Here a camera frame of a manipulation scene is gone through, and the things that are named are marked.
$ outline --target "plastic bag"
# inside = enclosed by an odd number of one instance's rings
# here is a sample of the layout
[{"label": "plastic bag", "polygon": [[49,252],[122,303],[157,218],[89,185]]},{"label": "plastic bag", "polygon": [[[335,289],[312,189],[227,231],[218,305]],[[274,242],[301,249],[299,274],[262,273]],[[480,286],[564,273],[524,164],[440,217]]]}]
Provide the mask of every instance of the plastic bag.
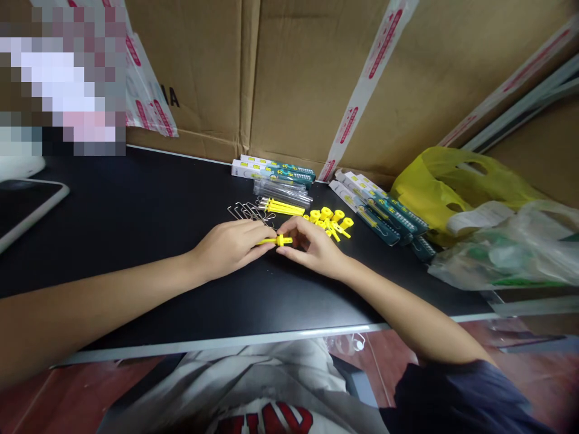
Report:
[{"label": "plastic bag", "polygon": [[579,285],[579,210],[528,203],[438,253],[428,272],[467,291]]},{"label": "plastic bag", "polygon": [[459,238],[446,227],[459,212],[489,201],[517,211],[530,201],[547,199],[495,159],[441,146],[421,153],[397,177],[390,194],[425,220],[432,229],[428,238],[443,247]]}]

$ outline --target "red floor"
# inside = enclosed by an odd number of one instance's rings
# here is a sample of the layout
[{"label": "red floor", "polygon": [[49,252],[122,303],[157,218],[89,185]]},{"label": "red floor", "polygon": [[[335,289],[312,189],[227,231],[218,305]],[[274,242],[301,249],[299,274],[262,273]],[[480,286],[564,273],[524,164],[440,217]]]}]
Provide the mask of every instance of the red floor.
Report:
[{"label": "red floor", "polygon": [[[558,433],[567,434],[579,409],[579,356],[501,353],[496,346],[509,342],[493,336],[489,326],[525,330],[518,319],[462,325],[532,402],[534,416]],[[350,351],[350,355],[346,337],[338,342],[330,338],[328,346],[332,354],[367,373],[378,405],[392,406],[396,383],[406,365],[416,363],[416,356],[392,330],[365,333],[363,337],[364,349]],[[160,360],[89,363],[41,373],[0,394],[0,432],[94,434],[107,408]]]}]

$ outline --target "white plastic bag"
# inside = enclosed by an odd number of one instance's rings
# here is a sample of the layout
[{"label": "white plastic bag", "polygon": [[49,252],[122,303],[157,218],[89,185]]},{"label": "white plastic bag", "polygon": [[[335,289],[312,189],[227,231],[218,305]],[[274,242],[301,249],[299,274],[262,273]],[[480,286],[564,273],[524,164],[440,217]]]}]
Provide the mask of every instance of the white plastic bag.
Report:
[{"label": "white plastic bag", "polygon": [[530,202],[436,255],[428,272],[466,291],[579,285],[579,210]]}]

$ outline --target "tablet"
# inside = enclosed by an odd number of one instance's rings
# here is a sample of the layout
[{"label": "tablet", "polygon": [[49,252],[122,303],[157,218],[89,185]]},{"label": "tablet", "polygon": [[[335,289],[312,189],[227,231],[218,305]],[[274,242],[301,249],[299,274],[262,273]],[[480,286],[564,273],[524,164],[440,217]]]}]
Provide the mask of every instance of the tablet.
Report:
[{"label": "tablet", "polygon": [[52,181],[12,179],[0,182],[0,253],[68,192],[67,186]]}]

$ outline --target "yellow plastic bag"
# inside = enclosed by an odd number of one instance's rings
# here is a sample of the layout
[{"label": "yellow plastic bag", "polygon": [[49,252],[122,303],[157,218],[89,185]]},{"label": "yellow plastic bag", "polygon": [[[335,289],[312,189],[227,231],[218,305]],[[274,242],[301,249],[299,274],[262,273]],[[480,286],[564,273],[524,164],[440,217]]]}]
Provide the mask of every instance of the yellow plastic bag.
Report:
[{"label": "yellow plastic bag", "polygon": [[428,237],[443,247],[468,233],[456,237],[446,228],[448,219],[458,212],[472,211],[488,201],[517,211],[530,201],[546,198],[495,159],[442,146],[421,153],[397,177],[391,195],[425,220],[431,228]]}]

